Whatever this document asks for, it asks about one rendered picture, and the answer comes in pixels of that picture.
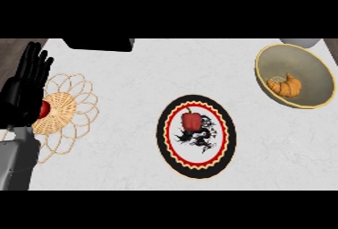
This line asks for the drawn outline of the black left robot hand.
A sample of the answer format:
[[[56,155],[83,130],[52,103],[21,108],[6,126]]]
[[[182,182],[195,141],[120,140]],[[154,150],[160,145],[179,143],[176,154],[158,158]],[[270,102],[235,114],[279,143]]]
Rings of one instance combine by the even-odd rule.
[[[31,42],[19,59],[16,74],[0,90],[0,129],[31,127],[37,121],[53,61],[42,44]]]

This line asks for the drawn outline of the black red patterned plate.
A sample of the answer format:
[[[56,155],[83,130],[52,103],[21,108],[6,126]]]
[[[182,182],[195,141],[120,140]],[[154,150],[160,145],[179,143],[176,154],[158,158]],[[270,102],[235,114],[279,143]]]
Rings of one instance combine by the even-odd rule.
[[[182,127],[188,108],[201,114],[198,131]],[[236,130],[226,109],[211,98],[186,95],[170,102],[158,118],[157,145],[171,169],[186,177],[207,179],[222,172],[232,161]]]

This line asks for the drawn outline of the orange croissant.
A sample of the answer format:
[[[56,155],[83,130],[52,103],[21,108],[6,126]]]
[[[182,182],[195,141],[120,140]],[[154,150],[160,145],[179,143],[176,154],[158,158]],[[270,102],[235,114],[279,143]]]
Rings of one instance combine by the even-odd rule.
[[[287,98],[294,98],[301,92],[301,81],[291,73],[285,73],[285,77],[275,76],[267,80],[267,85],[273,93]]]

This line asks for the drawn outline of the olive bowl with yellow rim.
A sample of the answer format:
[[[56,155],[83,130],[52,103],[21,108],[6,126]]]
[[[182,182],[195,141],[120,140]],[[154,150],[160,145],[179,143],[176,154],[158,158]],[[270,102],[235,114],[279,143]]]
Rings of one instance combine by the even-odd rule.
[[[301,91],[294,98],[281,97],[269,88],[267,80],[290,73],[301,81]],[[256,59],[257,83],[267,96],[282,105],[300,109],[326,106],[335,94],[332,71],[319,57],[291,44],[266,46]]]

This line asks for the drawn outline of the red apple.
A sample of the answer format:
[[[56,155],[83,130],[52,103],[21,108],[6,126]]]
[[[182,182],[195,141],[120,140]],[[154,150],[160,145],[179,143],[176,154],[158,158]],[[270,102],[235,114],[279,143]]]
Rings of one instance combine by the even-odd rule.
[[[43,100],[39,119],[43,119],[50,113],[50,104]]]

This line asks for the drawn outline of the wicker flower-shaped placemat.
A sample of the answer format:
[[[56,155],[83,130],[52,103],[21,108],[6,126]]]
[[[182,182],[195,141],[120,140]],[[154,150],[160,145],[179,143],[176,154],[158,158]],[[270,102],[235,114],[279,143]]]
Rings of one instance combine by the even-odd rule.
[[[50,106],[49,114],[31,126],[42,143],[40,165],[52,156],[71,152],[75,141],[89,134],[99,115],[95,85],[81,73],[59,73],[49,78],[44,102]]]

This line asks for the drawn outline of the black flat appliance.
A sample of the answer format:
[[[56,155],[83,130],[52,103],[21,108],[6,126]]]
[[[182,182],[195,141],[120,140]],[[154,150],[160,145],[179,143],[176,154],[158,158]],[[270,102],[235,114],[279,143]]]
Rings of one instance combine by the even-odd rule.
[[[73,49],[130,52],[133,38],[65,38],[65,43]]]

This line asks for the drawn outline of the red bell pepper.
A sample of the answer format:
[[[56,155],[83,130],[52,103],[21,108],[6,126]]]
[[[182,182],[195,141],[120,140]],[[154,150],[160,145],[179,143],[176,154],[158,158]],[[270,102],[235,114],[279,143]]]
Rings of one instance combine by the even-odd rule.
[[[201,114],[194,113],[191,108],[182,114],[182,127],[186,131],[198,131],[201,129]]]

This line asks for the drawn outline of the grey round container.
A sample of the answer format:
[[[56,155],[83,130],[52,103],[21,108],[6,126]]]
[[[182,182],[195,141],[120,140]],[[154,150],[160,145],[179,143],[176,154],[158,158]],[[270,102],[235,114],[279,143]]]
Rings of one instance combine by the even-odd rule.
[[[301,48],[312,48],[319,43],[319,38],[282,38],[282,43]]]

